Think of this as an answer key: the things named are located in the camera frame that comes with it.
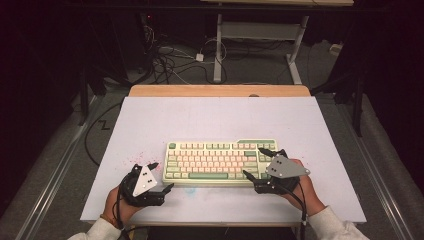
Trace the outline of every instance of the keyboard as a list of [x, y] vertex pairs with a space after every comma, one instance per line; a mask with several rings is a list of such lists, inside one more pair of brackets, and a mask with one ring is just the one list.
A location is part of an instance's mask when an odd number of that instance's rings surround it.
[[164, 183], [186, 186], [252, 186], [243, 170], [257, 179], [272, 158], [258, 148], [277, 151], [272, 139], [244, 139], [235, 142], [170, 142], [166, 147]]

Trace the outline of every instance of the white paper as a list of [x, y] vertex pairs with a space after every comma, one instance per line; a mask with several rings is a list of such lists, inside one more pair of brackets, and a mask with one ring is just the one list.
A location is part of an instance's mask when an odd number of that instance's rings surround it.
[[[289, 158], [311, 171], [318, 196], [342, 220], [365, 216], [314, 97], [128, 97], [81, 216], [95, 221], [106, 196], [135, 163], [152, 170], [161, 191], [166, 144], [172, 141], [275, 139]], [[132, 222], [150, 225], [285, 225], [300, 211], [281, 197], [253, 188], [174, 187], [160, 207]]]

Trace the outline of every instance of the spacebar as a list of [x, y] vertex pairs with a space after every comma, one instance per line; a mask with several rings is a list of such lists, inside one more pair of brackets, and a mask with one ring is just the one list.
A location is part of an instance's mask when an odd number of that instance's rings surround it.
[[190, 179], [228, 179], [228, 173], [190, 173]]

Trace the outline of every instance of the shirt cuff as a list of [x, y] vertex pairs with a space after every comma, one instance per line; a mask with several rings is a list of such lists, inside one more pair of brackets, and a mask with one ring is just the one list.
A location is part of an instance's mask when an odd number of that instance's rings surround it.
[[308, 218], [309, 224], [318, 237], [344, 231], [343, 222], [336, 216], [330, 206]]
[[97, 219], [87, 232], [88, 239], [116, 240], [121, 235], [121, 230], [116, 229], [112, 224], [103, 218]]

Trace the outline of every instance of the motion capture device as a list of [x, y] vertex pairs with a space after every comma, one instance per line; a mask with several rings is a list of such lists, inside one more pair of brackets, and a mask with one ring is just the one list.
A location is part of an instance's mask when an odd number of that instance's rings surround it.
[[129, 205], [134, 207], [161, 206], [165, 202], [165, 195], [171, 191], [173, 183], [161, 192], [149, 191], [158, 184], [151, 172], [158, 165], [158, 163], [146, 166], [135, 164], [131, 172], [124, 177], [119, 188]]
[[271, 163], [266, 167], [268, 179], [256, 179], [251, 173], [244, 171], [243, 173], [254, 186], [257, 193], [271, 193], [283, 195], [288, 191], [293, 192], [299, 184], [302, 175], [309, 175], [310, 171], [303, 166], [288, 159], [284, 149], [275, 152], [265, 148], [259, 148], [259, 151], [272, 158]]

